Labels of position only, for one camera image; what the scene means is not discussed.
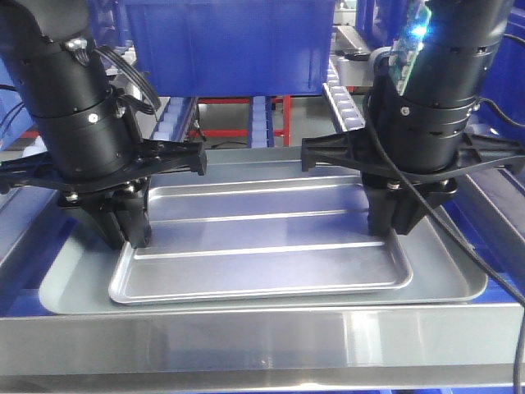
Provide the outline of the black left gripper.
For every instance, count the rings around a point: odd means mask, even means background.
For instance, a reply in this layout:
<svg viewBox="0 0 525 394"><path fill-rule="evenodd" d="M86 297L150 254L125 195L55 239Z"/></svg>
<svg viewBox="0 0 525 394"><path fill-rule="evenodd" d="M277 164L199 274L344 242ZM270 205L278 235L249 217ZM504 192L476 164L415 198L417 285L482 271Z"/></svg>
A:
<svg viewBox="0 0 525 394"><path fill-rule="evenodd" d="M114 87L88 27L56 38L37 24L3 24L1 58L38 127L46 152L1 164L1 192L21 186L58 190L76 219L112 249L124 240L144 248L151 238L149 178L163 172L206 172L200 143L142 138L137 101ZM84 201L88 197L110 199Z"/></svg>

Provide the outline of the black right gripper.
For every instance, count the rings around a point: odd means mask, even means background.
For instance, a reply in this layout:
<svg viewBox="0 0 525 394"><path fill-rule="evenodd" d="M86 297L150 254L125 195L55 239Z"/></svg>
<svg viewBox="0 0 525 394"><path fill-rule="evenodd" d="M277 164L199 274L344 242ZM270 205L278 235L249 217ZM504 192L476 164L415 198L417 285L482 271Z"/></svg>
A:
<svg viewBox="0 0 525 394"><path fill-rule="evenodd" d="M505 167L513 173L524 168L523 146L514 140L475 135L465 127L475 98L456 108L411 102L397 93L387 75L377 75L363 104L365 126L344 133L303 140L303 171L318 163L359 170L368 201L368 230L384 236L391 229L408 235L427 214L408 192L387 188L400 170L411 182L431 184L469 172Z"/></svg>

